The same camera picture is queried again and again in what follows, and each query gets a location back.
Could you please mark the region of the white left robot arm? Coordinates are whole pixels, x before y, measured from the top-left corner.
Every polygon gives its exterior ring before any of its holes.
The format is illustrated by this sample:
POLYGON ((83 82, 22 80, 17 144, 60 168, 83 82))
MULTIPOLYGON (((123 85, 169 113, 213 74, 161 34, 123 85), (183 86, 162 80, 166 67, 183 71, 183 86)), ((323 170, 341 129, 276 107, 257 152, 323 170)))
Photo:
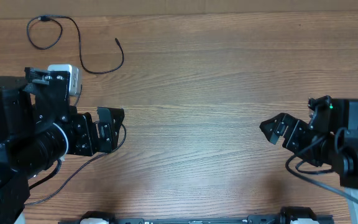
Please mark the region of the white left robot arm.
POLYGON ((69 65, 0 76, 0 223, 20 219, 39 172, 68 155, 99 158, 119 149, 124 110, 99 107, 98 120, 70 103, 81 78, 69 65))

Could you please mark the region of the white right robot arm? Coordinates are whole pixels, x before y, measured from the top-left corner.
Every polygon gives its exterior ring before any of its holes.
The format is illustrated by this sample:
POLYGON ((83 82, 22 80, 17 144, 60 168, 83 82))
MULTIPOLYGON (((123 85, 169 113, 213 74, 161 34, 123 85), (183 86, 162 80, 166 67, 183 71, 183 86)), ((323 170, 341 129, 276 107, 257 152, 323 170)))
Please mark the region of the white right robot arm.
POLYGON ((293 153, 286 170, 347 200, 352 223, 358 223, 358 99, 310 98, 310 121, 280 113, 261 122, 266 139, 293 153))

